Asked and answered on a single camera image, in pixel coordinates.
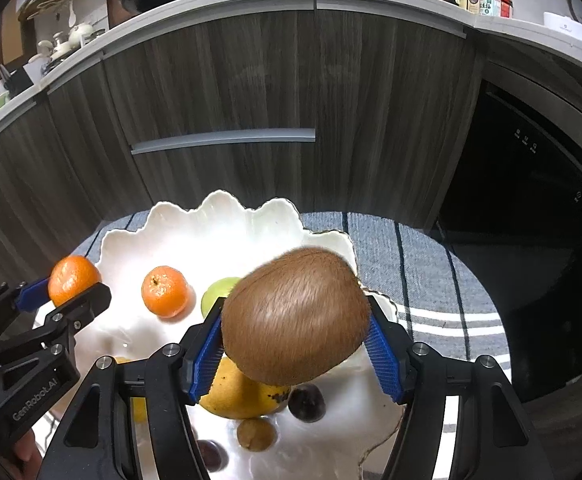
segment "blue gripper pad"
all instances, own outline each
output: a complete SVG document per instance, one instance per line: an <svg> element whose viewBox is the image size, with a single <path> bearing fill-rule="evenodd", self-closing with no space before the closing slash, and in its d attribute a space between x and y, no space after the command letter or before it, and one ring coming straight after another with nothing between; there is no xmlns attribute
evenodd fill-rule
<svg viewBox="0 0 582 480"><path fill-rule="evenodd" d="M365 347L382 391L391 397L393 402L398 402L403 394L400 384L400 364L373 315L371 315Z"/></svg>
<svg viewBox="0 0 582 480"><path fill-rule="evenodd" d="M45 303L49 303L47 283L49 283L49 279L44 278L23 288L20 291L20 296L15 300L16 308L20 312L34 312Z"/></svg>
<svg viewBox="0 0 582 480"><path fill-rule="evenodd" d="M215 372L224 353L220 320L221 317L217 316L193 364L193 381L189 389L189 395L196 402L200 402L200 397L209 393Z"/></svg>

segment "white ceramic plate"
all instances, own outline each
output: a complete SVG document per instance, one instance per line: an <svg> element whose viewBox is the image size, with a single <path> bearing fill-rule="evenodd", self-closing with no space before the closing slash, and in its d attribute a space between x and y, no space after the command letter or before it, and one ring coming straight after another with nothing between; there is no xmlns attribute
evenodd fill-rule
<svg viewBox="0 0 582 480"><path fill-rule="evenodd" d="M228 192L216 191L195 210L159 203L139 231L107 233L97 267L102 281L111 289L111 306L76 335L76 364L82 376L102 355L144 359L165 344L178 342L190 325L202 322L200 299L213 282L226 276L245 276L300 246L319 246L338 253L357 273L353 244L347 234L312 233L303 227L295 206L279 198L252 210L245 209ZM142 281L151 269L161 265L180 270L196 293L196 306L184 319L161 320L143 304ZM395 304L373 295L388 319L397 321ZM38 317L51 308L48 305L41 309ZM306 424L289 410L268 416L277 428L278 440L261 453L239 446L235 437L239 421L212 415L200 406L188 408L198 437L219 443L229 456L226 468L211 474L211 478L359 478L362 462L395 433L403 410L382 393L364 347L314 383L325 398L324 418ZM56 415L64 412L68 400L56 407ZM139 425L137 431L143 478L157 479L146 424ZM384 460L386 464L388 452L379 458L375 453L374 462Z"/></svg>

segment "dark purple fruit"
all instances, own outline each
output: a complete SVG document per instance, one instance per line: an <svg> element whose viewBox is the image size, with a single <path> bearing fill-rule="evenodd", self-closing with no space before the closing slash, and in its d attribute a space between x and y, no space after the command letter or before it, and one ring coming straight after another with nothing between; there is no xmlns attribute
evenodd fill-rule
<svg viewBox="0 0 582 480"><path fill-rule="evenodd" d="M289 396L289 411L303 422L317 422L327 412L324 397L315 384L301 384Z"/></svg>
<svg viewBox="0 0 582 480"><path fill-rule="evenodd" d="M202 455L202 461L210 473L220 471L226 465L225 450L212 440L199 440L197 447Z"/></svg>

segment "orange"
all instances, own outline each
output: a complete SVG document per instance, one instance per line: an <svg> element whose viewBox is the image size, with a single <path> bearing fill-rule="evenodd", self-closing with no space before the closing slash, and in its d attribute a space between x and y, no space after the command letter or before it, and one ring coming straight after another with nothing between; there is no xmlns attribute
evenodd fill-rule
<svg viewBox="0 0 582 480"><path fill-rule="evenodd" d="M142 282L142 300L153 314L174 317L187 307L193 307L189 283L180 270L172 267L156 267Z"/></svg>
<svg viewBox="0 0 582 480"><path fill-rule="evenodd" d="M47 292L53 304L61 306L101 280L100 271L84 256L67 256L51 271Z"/></svg>

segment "white countertop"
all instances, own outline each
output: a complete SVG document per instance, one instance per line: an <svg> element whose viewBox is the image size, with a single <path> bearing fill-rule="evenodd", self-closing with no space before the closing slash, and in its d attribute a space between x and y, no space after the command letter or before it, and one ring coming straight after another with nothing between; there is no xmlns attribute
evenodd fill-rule
<svg viewBox="0 0 582 480"><path fill-rule="evenodd" d="M70 56L39 83L0 109L0 131L33 107L35 96L120 51L179 28L228 16L273 10L336 9L381 14L465 37L475 29L537 46L582 67L582 41L536 23L476 16L442 0L176 0L118 25Z"/></svg>

